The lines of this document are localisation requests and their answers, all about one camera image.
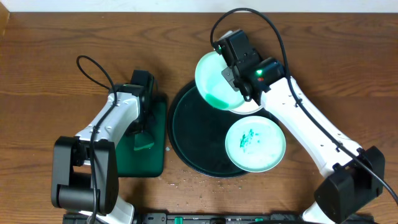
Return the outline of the dark green sponge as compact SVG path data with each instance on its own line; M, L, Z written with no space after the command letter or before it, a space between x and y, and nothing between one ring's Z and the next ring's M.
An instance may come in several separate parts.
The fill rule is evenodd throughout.
M134 136L134 150L150 149L155 143L154 137L148 131L143 131Z

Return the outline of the white plate back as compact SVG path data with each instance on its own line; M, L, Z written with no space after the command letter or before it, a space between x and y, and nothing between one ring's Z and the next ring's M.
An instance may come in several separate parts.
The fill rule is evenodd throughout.
M245 101L241 106L231 109L230 112L240 115L253 114L263 109L263 106L258 105L254 100Z

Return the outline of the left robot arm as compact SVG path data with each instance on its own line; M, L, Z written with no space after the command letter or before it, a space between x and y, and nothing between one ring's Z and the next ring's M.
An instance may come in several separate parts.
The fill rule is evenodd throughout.
M87 223L132 223L134 207L119 196L116 147L137 132L152 99L152 84L112 87L93 121L53 147L51 203L87 215Z

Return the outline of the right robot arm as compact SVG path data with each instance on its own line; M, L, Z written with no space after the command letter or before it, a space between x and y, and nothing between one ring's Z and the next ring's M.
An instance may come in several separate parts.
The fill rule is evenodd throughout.
M315 162L324 181L302 215L308 222L343 223L382 194L386 160L344 135L301 92L287 63L258 53L224 56L232 86L274 115Z

